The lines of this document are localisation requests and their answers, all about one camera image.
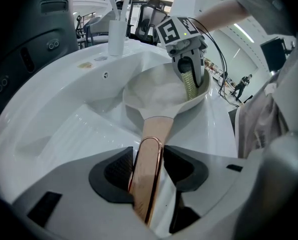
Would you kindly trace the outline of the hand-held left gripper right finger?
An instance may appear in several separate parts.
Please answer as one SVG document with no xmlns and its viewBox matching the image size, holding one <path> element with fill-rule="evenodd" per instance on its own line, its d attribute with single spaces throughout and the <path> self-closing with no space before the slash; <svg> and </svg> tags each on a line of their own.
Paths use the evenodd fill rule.
<svg viewBox="0 0 298 240">
<path fill-rule="evenodd" d="M 166 169 L 177 190 L 169 240 L 233 240 L 263 160 L 262 149 L 247 159 L 166 146 Z"/>
</svg>

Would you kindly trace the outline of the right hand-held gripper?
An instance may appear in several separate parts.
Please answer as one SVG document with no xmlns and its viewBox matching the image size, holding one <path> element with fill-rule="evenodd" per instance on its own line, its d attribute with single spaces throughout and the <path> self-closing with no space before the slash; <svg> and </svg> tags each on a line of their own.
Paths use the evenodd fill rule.
<svg viewBox="0 0 298 240">
<path fill-rule="evenodd" d="M 189 52 L 191 71 L 195 86 L 200 87 L 204 80 L 200 50 L 205 52 L 206 43 L 200 31 L 187 17 L 171 16 L 155 27 L 160 43 L 172 58 L 172 67 L 177 77 L 182 80 L 179 55 Z"/>
</svg>

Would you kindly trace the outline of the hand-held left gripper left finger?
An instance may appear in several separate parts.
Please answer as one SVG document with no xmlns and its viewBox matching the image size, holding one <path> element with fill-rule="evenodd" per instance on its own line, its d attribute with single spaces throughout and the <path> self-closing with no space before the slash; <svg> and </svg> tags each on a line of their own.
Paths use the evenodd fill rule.
<svg viewBox="0 0 298 240">
<path fill-rule="evenodd" d="M 128 181 L 133 148 L 70 161 L 46 174 L 12 204 L 44 239 L 149 240 L 133 210 Z"/>
</svg>

